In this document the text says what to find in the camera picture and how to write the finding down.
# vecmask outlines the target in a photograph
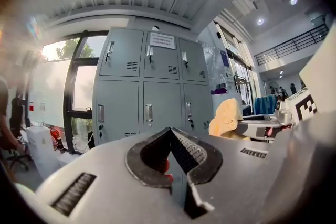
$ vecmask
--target hand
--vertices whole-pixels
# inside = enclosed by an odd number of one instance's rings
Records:
[[[19,151],[20,154],[25,153],[25,145],[21,144],[20,142],[17,143],[16,150]]]
[[[166,168],[165,168],[165,171],[167,172],[170,168],[170,162],[169,160],[167,159],[166,161]],[[165,175],[166,177],[168,177],[170,179],[170,182],[172,183],[174,181],[174,178],[173,178],[173,175],[172,174],[166,174]]]

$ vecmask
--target white box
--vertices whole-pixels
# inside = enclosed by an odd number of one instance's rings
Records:
[[[290,109],[295,124],[314,116],[317,108],[308,88],[303,88],[296,94],[285,99],[286,108]]]
[[[57,155],[52,146],[50,129],[45,126],[32,126],[26,129],[28,147],[36,168],[45,180],[60,169]]]

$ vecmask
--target vent slot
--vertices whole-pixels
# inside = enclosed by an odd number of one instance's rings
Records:
[[[203,122],[203,129],[208,129],[210,125],[210,121]]]
[[[198,74],[200,78],[205,78],[205,72],[204,71],[198,71]]]
[[[126,70],[127,71],[137,71],[138,63],[137,62],[127,62]]]
[[[134,136],[136,135],[136,133],[125,133],[125,137],[130,137],[130,136]]]
[[[177,67],[168,66],[168,74],[177,75]]]
[[[262,159],[264,159],[268,153],[268,151],[253,150],[251,148],[245,148],[245,147],[240,152]]]
[[[56,200],[52,207],[68,217],[95,178],[95,175],[82,173]]]

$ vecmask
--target purple object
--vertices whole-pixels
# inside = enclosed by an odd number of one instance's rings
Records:
[[[221,93],[227,93],[226,89],[225,88],[219,88],[219,89],[216,89],[216,90],[212,90],[211,91],[211,94],[221,94]]]

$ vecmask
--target metal railing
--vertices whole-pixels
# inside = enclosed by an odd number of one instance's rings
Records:
[[[292,54],[293,52],[317,44],[324,40],[328,31],[328,27],[323,24],[271,49],[265,50],[255,55],[258,65],[279,59],[285,55]]]

